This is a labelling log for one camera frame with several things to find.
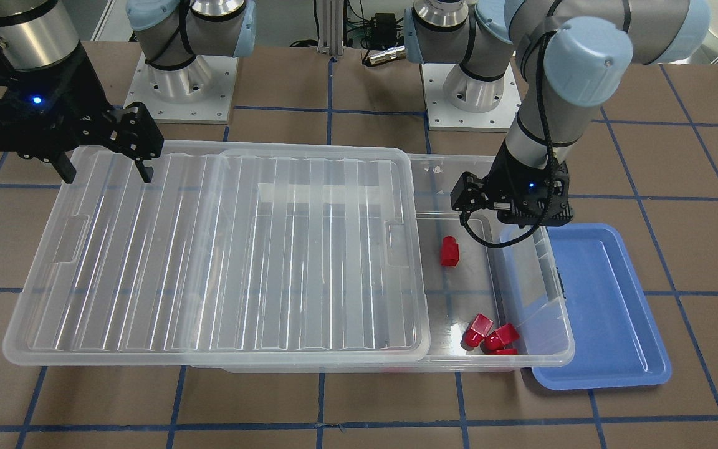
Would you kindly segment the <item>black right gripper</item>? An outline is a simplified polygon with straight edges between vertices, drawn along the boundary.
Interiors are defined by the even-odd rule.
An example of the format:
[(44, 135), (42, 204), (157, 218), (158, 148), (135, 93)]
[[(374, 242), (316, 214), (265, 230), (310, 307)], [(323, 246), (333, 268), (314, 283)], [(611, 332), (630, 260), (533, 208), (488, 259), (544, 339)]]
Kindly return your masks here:
[(65, 152), (99, 145), (135, 160), (144, 183), (145, 161), (160, 156), (162, 133), (145, 104), (112, 105), (82, 44), (65, 59), (18, 70), (0, 45), (0, 152), (52, 162), (65, 184), (77, 170)]

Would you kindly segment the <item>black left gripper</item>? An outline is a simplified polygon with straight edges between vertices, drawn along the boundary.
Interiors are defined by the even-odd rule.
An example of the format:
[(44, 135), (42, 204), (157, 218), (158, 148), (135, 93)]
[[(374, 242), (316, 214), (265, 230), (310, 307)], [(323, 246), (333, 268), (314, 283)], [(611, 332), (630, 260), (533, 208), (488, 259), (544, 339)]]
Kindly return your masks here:
[(567, 163), (553, 160), (553, 170), (519, 162), (502, 144), (487, 176), (465, 171), (451, 190), (451, 209), (458, 212), (495, 210), (500, 222), (533, 226), (548, 210), (542, 226), (564, 226), (575, 219), (569, 200)]

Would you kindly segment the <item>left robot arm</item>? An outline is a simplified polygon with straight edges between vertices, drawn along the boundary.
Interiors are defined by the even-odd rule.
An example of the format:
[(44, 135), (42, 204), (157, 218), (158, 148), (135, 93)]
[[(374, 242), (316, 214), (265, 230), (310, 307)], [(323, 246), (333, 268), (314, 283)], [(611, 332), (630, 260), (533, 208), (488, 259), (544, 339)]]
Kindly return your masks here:
[(489, 173), (463, 173), (451, 208), (521, 227), (571, 222), (566, 159), (596, 111), (630, 65), (687, 59), (710, 20), (707, 1), (414, 2), (403, 20), (410, 62), (496, 84), (514, 60), (528, 85)]

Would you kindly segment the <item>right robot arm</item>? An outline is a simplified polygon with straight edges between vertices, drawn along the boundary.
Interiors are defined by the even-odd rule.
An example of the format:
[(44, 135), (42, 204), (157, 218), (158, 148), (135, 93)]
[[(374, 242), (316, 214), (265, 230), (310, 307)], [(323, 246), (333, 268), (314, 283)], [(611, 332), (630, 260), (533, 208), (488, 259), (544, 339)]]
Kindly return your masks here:
[[(108, 100), (82, 43), (140, 44), (134, 85), (123, 106)], [(256, 42), (254, 1), (0, 1), (0, 152), (52, 165), (66, 183), (68, 152), (103, 146), (131, 159), (141, 179), (160, 157), (160, 108), (228, 105), (206, 60), (247, 57)]]

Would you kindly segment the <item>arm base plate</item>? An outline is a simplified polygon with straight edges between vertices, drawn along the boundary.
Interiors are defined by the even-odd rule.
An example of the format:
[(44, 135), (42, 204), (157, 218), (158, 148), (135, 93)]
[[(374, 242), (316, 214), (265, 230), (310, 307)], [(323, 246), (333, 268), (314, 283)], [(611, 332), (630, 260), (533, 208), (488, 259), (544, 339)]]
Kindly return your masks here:
[(141, 102), (157, 123), (227, 125), (240, 59), (199, 55), (188, 67), (165, 71), (140, 54), (123, 105)]
[(421, 66), (431, 131), (507, 133), (521, 105), (510, 66), (492, 82), (469, 77), (457, 64)]

